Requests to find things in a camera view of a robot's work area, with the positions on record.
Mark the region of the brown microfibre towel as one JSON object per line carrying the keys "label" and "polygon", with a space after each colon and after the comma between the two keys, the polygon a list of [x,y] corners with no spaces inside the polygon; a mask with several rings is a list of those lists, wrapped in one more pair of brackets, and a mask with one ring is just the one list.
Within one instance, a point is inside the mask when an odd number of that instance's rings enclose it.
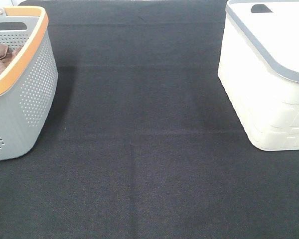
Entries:
{"label": "brown microfibre towel", "polygon": [[0,74],[8,67],[22,47],[23,45],[15,50],[11,50],[7,45],[0,44]]}

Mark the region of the black table cloth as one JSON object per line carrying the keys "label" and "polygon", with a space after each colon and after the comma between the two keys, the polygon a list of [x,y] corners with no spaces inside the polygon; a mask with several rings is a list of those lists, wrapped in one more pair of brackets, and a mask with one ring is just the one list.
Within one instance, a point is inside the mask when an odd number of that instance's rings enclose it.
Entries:
{"label": "black table cloth", "polygon": [[27,0],[58,85],[0,162],[0,239],[299,239],[299,150],[249,142],[218,79],[223,0]]}

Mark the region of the white lidded storage basket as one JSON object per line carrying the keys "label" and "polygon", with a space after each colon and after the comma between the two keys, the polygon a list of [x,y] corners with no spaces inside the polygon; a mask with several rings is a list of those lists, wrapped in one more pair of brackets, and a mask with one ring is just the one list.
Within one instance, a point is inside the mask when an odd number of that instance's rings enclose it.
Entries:
{"label": "white lidded storage basket", "polygon": [[226,3],[219,79],[251,144],[299,150],[299,0]]}

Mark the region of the grey perforated laundry basket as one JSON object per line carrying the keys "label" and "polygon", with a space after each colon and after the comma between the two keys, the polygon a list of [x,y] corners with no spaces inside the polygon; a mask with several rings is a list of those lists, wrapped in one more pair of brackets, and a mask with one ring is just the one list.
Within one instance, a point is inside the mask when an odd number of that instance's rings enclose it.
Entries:
{"label": "grey perforated laundry basket", "polygon": [[0,8],[0,44],[18,54],[0,74],[0,161],[28,153],[51,108],[58,80],[46,10]]}

